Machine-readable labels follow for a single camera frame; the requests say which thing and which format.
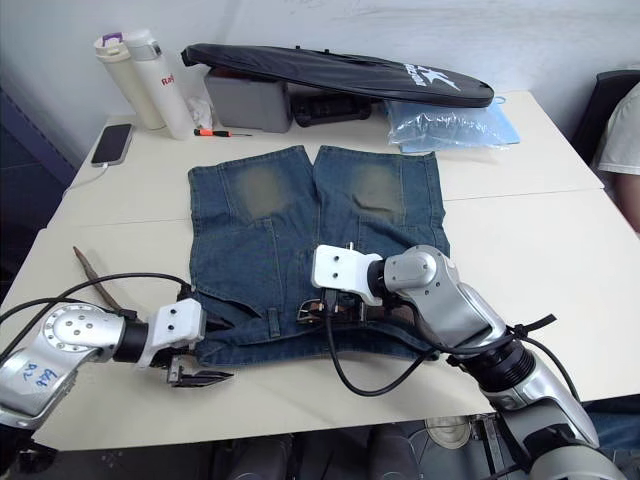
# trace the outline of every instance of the screwdriver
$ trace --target screwdriver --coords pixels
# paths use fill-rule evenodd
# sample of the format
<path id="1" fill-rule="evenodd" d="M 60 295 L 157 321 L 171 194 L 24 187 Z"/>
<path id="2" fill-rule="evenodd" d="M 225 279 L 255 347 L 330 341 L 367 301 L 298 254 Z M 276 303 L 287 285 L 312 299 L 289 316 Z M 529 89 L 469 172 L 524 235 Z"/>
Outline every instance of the screwdriver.
<path id="1" fill-rule="evenodd" d="M 196 128 L 193 134 L 196 137 L 253 137 L 248 133 L 231 133 L 228 130 L 207 130 L 206 128 Z"/>

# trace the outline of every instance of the smartphone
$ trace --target smartphone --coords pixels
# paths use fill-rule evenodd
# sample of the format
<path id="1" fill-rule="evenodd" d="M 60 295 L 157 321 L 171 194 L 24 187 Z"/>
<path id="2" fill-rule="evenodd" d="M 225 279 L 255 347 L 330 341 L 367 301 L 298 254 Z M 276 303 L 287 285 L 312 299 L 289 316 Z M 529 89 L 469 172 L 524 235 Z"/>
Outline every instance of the smartphone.
<path id="1" fill-rule="evenodd" d="M 130 123 L 106 127 L 91 159 L 91 165 L 101 167 L 105 163 L 107 165 L 118 165 L 124 162 L 132 133 L 133 125 Z"/>

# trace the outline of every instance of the belt loop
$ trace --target belt loop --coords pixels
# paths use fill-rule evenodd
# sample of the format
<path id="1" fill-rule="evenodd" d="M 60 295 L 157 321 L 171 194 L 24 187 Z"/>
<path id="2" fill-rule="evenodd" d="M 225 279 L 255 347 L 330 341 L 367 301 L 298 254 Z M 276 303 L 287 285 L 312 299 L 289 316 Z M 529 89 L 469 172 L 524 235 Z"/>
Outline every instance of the belt loop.
<path id="1" fill-rule="evenodd" d="M 267 310 L 267 317 L 269 318 L 269 335 L 271 338 L 278 338 L 280 336 L 280 322 L 278 321 L 278 309 L 269 308 Z"/>

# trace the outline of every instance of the jeans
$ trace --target jeans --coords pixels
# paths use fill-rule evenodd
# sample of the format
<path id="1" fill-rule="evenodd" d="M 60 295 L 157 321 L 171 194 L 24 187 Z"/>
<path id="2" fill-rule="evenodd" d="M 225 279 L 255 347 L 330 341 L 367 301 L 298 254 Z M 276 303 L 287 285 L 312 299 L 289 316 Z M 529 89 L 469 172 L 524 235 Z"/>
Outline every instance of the jeans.
<path id="1" fill-rule="evenodd" d="M 602 448 L 640 452 L 640 395 L 596 400 L 585 404 L 585 410 Z"/>
<path id="2" fill-rule="evenodd" d="M 317 245 L 354 243 L 395 255 L 418 244 L 449 253 L 434 154 L 386 155 L 302 146 L 189 172 L 191 280 L 211 326 L 202 365 L 247 365 L 323 355 L 322 325 L 296 322 L 317 299 Z M 413 358 L 429 346 L 401 319 L 335 327 L 339 351 Z"/>

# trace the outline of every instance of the black case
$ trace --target black case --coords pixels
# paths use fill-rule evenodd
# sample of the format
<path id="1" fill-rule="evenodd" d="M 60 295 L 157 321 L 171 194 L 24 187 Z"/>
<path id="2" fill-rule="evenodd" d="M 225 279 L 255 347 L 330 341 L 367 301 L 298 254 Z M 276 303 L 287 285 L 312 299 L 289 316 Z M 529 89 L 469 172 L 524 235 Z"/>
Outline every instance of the black case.
<path id="1" fill-rule="evenodd" d="M 460 73 L 328 51 L 198 43 L 182 52 L 182 61 L 402 102 L 486 107 L 493 99 L 489 85 Z"/>
<path id="2" fill-rule="evenodd" d="M 311 97 L 293 97 L 291 109 L 301 127 L 322 123 L 366 120 L 371 115 L 371 100 L 347 93 Z"/>

